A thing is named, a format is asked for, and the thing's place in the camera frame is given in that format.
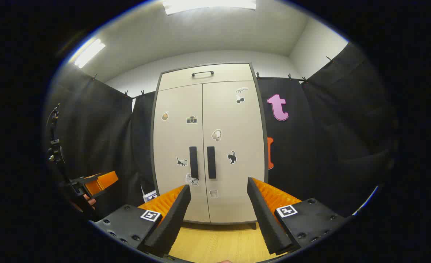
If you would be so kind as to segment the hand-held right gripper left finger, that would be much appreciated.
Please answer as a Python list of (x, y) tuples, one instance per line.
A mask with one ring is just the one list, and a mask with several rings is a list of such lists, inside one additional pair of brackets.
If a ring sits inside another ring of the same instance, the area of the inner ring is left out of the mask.
[(123, 205), (92, 224), (134, 250), (164, 256), (176, 241), (190, 201), (190, 186), (184, 184), (138, 207)]

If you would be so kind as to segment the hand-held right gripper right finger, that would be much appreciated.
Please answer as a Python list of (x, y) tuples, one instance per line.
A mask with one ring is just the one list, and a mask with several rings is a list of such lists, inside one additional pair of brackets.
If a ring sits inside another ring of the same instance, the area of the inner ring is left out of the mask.
[(281, 255), (309, 247), (333, 234), (347, 218), (320, 201), (304, 201), (255, 178), (247, 194), (269, 253)]

